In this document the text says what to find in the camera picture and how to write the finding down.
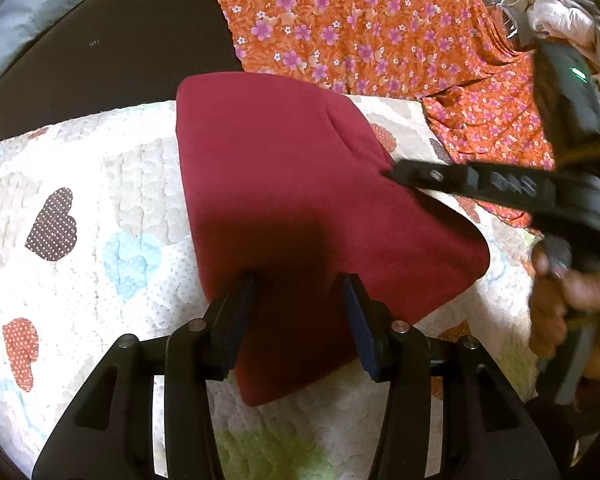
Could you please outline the person right hand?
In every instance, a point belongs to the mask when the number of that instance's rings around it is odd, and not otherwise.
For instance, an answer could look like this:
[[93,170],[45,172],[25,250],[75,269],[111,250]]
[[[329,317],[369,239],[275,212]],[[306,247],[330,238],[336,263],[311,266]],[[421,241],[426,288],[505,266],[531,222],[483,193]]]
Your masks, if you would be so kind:
[[[529,348],[539,358],[550,359],[566,342],[577,314],[595,315],[600,322],[600,274],[551,263],[542,243],[533,247],[531,263],[534,283],[529,297]],[[600,380],[600,325],[583,376]]]

